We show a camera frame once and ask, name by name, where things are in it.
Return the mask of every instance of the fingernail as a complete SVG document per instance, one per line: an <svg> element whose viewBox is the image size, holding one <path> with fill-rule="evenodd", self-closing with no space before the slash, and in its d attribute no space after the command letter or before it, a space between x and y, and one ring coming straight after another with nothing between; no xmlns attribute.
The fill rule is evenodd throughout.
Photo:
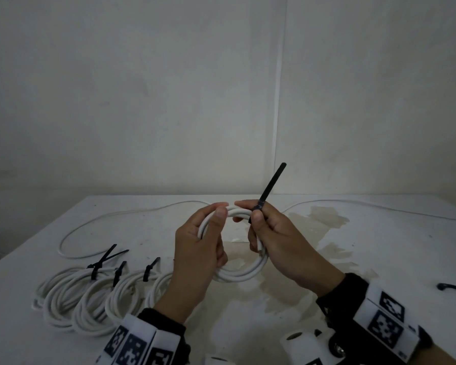
<svg viewBox="0 0 456 365"><path fill-rule="evenodd" d="M226 216L228 214L228 210L225 207L219 207L216 208L216 211L214 212L216 216Z"/></svg>
<svg viewBox="0 0 456 365"><path fill-rule="evenodd" d="M253 213L252 213L252 219L255 220L255 221L261 221L263 220L263 214L260 210L255 210Z"/></svg>

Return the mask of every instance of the person's left hand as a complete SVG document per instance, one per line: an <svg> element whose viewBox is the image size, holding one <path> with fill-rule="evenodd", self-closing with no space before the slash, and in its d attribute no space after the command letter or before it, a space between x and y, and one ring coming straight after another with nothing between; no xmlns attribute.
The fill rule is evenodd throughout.
<svg viewBox="0 0 456 365"><path fill-rule="evenodd" d="M183 324L204 299L216 268L226 264L221 231L225 226L227 202L217 202L196 211L176 231L174 272L169 288L154 306L161 314ZM213 211L207 232L197 237L201 222Z"/></svg>

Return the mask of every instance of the white wall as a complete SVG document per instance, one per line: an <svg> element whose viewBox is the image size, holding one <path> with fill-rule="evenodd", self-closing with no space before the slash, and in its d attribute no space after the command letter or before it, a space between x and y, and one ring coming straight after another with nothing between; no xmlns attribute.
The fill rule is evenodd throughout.
<svg viewBox="0 0 456 365"><path fill-rule="evenodd" d="M0 251L87 193L261 192L285 5L0 0Z"/></svg>
<svg viewBox="0 0 456 365"><path fill-rule="evenodd" d="M456 0L288 0L278 193L456 193Z"/></svg>

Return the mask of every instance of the person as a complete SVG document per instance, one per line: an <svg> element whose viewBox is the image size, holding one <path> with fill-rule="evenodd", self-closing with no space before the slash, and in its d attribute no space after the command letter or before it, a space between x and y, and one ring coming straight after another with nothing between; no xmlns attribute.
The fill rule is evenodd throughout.
<svg viewBox="0 0 456 365"><path fill-rule="evenodd" d="M242 200L235 202L235 205L252 210L257 202L258 200ZM140 319L158 329L176 333L180 337L183 336L184 322L204 299L215 270L223 266L228 260L221 241L221 231L227 218L227 205L226 202L218 202L203 207L177 229L174 272L169 287L153 309L145 309L140 313ZM213 211L215 213L209 222L207 233L200 240L197 238L198 227L205 217ZM241 221L240 218L233 219L235 222ZM313 249L287 216L266 202L261 211L252 212L251 222L248 235L250 249L257 251L256 236L258 236L265 245L273 265L299 286L314 292L318 296L320 307L324 308L326 305L331 305L324 303L324 301L328 302L330 299L334 299L345 290L351 292L344 298L350 302L354 296L359 295L356 292L360 289L359 287L363 287L363 295L359 298L354 311L358 309L365 299L368 283L358 276L345 275L324 259ZM333 311L338 310L336 309L339 304L338 301L341 301L341 296L334 300ZM381 343L375 342L376 340L368 335L365 330L362 331L361 327L355 325L352 320L353 314L354 312L351 313L350 320L341 319L339 324L335 325L337 327L336 333L339 334L341 331L343 342L346 340L344 350L348 356L352 353L352 347L355 347L357 349L354 354L360 356L362 363L407 362L400 362L400 359L391 351ZM188 359L188 354L189 347L181 339L174 361L171 363L174 365L184 364ZM417 347L408 363L412 365L451 365L456 364L456 360L432 344L432 340L428 337L427 344L422 348Z"/></svg>

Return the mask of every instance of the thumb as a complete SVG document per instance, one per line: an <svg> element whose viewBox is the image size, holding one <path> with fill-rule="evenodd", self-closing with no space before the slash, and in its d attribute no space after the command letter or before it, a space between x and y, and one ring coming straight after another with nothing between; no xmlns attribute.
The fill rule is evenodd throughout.
<svg viewBox="0 0 456 365"><path fill-rule="evenodd" d="M275 237L275 232L270 229L263 214L260 210L255 210L252 212L252 227L255 231L255 234L260 238L260 240L266 245L270 244Z"/></svg>
<svg viewBox="0 0 456 365"><path fill-rule="evenodd" d="M207 231L202 240L212 241L213 245L216 246L218 237L225 226L227 216L228 210L225 207L217 208L207 225Z"/></svg>

